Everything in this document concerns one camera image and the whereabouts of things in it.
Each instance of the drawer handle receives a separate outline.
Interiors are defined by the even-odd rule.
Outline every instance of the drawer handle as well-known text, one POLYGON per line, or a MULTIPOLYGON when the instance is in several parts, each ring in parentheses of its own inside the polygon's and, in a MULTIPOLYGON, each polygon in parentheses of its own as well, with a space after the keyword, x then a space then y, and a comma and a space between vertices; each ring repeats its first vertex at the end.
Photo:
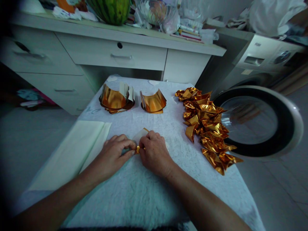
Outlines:
POLYGON ((17 51, 13 51, 14 54, 19 55, 19 56, 31 56, 33 58, 37 58, 37 59, 45 59, 46 55, 45 54, 35 54, 35 53, 23 53, 23 52, 17 52, 17 51))
POLYGON ((116 56, 114 54, 111 54, 111 57, 113 58, 123 58, 123 59, 132 59, 133 56, 116 56))
POLYGON ((75 89, 72 89, 72 90, 58 90, 58 89, 54 89, 54 91, 57 91, 57 92, 73 92, 73 91, 75 91, 75 89))

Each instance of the washing machine door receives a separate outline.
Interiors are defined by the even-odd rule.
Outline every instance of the washing machine door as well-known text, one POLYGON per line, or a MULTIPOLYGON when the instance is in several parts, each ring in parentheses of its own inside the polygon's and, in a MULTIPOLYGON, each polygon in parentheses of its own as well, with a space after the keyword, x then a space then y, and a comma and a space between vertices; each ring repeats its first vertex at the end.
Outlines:
POLYGON ((304 123, 294 103, 260 86, 239 86, 215 100, 223 107, 221 122, 230 131, 225 143, 243 158, 268 159, 290 152, 301 140, 304 123))

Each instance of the keyhole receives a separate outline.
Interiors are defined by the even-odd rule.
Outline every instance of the keyhole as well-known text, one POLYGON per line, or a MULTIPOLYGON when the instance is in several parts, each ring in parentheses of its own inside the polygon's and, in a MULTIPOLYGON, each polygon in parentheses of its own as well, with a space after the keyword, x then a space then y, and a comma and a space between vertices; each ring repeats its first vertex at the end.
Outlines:
POLYGON ((120 48, 120 49, 122 49, 123 48, 123 45, 122 45, 122 43, 118 43, 118 48, 120 48))

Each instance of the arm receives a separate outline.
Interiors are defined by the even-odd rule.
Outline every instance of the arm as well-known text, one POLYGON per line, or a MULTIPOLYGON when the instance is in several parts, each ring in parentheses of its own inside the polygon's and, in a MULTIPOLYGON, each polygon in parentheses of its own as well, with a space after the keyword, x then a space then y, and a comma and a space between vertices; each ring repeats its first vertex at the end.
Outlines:
POLYGON ((75 205, 98 184, 116 173, 135 153, 135 149, 135 143, 125 135, 112 137, 80 175, 14 219, 25 230, 57 230, 75 205), (121 156, 122 150, 128 147, 132 150, 121 156))
POLYGON ((173 187, 197 230, 250 230, 230 207, 172 160, 159 133, 150 131, 139 145, 143 165, 173 187))

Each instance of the person's left hand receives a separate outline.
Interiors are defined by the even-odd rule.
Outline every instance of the person's left hand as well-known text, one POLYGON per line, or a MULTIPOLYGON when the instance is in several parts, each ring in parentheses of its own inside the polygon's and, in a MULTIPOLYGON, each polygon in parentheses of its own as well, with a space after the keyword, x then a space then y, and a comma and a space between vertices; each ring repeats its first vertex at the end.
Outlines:
POLYGON ((136 144, 126 135, 113 136, 105 141, 102 151, 82 172, 87 181, 99 184, 113 176, 135 154, 136 144), (121 156, 122 150, 131 148, 121 156))

